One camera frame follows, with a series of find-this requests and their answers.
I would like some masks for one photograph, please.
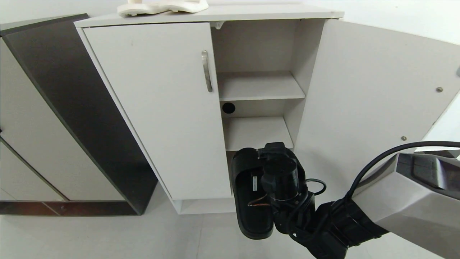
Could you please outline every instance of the open cabinet door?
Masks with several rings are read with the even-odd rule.
[[[297,156],[348,189],[375,156],[424,137],[460,89],[459,66],[455,44],[327,20]]]

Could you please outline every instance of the label sticker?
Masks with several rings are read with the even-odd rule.
[[[253,192],[257,191],[257,176],[253,176]]]

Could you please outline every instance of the cabinet base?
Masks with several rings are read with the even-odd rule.
[[[176,209],[180,215],[236,212],[233,197],[221,199],[181,200]]]

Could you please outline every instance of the black slipper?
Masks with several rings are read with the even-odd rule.
[[[273,231],[273,215],[271,207],[266,205],[268,198],[260,183],[264,172],[257,150],[244,148],[236,152],[231,162],[231,171],[241,232],[250,239],[269,237]]]

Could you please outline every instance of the cabinet top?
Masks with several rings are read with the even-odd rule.
[[[284,5],[222,5],[210,6],[198,13],[164,12],[148,16],[120,17],[104,15],[75,22],[78,28],[129,24],[161,24],[232,20],[276,20],[309,18],[342,18],[344,12],[305,4]]]

